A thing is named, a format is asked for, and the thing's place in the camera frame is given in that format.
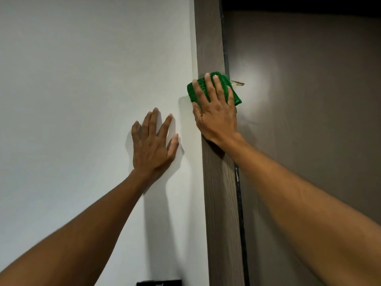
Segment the person's right hand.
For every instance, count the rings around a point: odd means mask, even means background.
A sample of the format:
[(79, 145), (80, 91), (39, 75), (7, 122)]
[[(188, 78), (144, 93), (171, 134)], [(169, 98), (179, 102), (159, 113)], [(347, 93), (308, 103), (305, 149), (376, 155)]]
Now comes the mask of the person's right hand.
[(208, 102), (197, 80), (192, 82), (198, 100), (202, 104), (202, 122), (196, 125), (205, 139), (228, 152), (229, 148), (234, 145), (235, 139), (239, 138), (237, 133), (237, 110), (236, 107), (227, 105), (218, 76), (214, 76), (213, 81), (219, 105)]

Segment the person's left hand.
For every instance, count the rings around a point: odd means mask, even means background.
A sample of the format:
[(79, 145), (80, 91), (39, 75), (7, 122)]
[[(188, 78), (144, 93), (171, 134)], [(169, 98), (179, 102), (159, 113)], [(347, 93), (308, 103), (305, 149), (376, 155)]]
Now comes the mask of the person's left hand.
[(166, 117), (160, 128), (157, 129), (156, 135), (148, 136), (151, 112), (147, 113), (140, 125), (140, 143), (133, 143), (133, 172), (143, 178), (147, 187), (155, 183), (174, 162), (174, 160), (167, 159), (167, 146), (170, 142), (170, 140), (167, 141), (167, 137), (173, 115), (170, 114)]

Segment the green cleaning cloth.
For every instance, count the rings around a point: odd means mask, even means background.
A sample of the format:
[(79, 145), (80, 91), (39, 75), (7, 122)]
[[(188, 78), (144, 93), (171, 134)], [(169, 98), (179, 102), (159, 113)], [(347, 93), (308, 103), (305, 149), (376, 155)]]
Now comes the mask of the green cleaning cloth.
[[(211, 76), (211, 80), (212, 80), (212, 84), (213, 85), (215, 85), (214, 81), (213, 81), (213, 77), (214, 76), (218, 76), (218, 79), (220, 80), (221, 86), (222, 86), (223, 91), (224, 91), (226, 102), (228, 102), (228, 96), (229, 96), (228, 87), (230, 87), (232, 92), (233, 92), (235, 107), (242, 103), (241, 99), (236, 94), (236, 92), (235, 92), (235, 90), (233, 88), (233, 85), (235, 85), (236, 83), (234, 81), (230, 80), (227, 75), (224, 75), (224, 74), (222, 74), (219, 71), (214, 71), (214, 72), (210, 73), (210, 76)], [(209, 94), (208, 94), (205, 78), (204, 77), (200, 78), (200, 79), (197, 80), (197, 82), (199, 84), (199, 87), (203, 91), (204, 95), (206, 96), (208, 102), (210, 102), (210, 97), (209, 97)], [(197, 96), (197, 94), (196, 94), (196, 92), (194, 90), (194, 87), (193, 87), (192, 83), (189, 83), (187, 85), (187, 92), (188, 92), (188, 96), (190, 98), (190, 101), (191, 102), (196, 102), (200, 106), (200, 108), (202, 108), (202, 104), (198, 100), (198, 96)]]

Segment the person's right forearm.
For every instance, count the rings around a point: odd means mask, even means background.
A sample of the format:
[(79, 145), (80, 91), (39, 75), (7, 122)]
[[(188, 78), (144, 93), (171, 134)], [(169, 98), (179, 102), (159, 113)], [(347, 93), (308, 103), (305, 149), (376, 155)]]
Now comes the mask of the person's right forearm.
[(381, 226), (246, 142), (237, 132), (213, 141), (248, 176), (274, 221), (329, 286), (381, 286)]

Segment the person's left forearm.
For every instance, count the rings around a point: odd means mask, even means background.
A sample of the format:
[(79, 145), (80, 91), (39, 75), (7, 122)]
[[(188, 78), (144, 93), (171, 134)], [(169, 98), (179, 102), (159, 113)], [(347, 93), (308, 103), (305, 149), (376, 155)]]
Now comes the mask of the person's left forearm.
[(152, 170), (134, 169), (0, 272), (0, 286), (94, 286), (132, 210), (156, 178)]

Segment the grey-brown door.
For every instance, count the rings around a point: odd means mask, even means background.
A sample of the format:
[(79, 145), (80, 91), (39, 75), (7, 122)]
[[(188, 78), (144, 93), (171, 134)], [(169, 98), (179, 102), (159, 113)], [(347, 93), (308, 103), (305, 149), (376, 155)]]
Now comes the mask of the grey-brown door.
[(238, 131), (381, 225), (381, 18), (231, 11)]

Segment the black door seal strip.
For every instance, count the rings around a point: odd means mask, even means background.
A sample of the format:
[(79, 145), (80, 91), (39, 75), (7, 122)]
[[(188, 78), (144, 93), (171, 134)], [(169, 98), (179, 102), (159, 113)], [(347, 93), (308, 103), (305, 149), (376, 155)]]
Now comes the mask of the black door seal strip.
[[(219, 0), (219, 9), (220, 9), (220, 20), (221, 20), (221, 28), (222, 28), (224, 69), (225, 69), (225, 74), (227, 75), (227, 77), (230, 77), (229, 61), (228, 61), (228, 53), (227, 53), (227, 39), (226, 39), (226, 31), (225, 31), (225, 18), (224, 18), (222, 0)], [(241, 238), (241, 256), (242, 256), (244, 286), (250, 286), (246, 240), (245, 240), (245, 226), (244, 226), (243, 207), (242, 207), (242, 200), (241, 200), (241, 183), (240, 183), (241, 179), (239, 175), (238, 165), (235, 162), (233, 163), (233, 165), (234, 165), (235, 183), (236, 183), (237, 208), (238, 208), (239, 230), (240, 230), (240, 238)]]

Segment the brown wooden door frame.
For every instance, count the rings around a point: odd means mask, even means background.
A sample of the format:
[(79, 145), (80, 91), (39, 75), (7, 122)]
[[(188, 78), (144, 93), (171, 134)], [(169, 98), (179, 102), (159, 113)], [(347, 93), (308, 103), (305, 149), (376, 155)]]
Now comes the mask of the brown wooden door frame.
[[(198, 78), (225, 73), (221, 0), (194, 0)], [(245, 286), (233, 160), (202, 136), (210, 286)]]

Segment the black wall switch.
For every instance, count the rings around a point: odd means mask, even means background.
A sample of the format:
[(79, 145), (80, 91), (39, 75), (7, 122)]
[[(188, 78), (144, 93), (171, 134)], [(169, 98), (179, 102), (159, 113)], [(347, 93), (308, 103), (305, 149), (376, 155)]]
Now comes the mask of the black wall switch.
[(183, 281), (181, 279), (147, 280), (147, 281), (137, 282), (136, 286), (183, 286)]

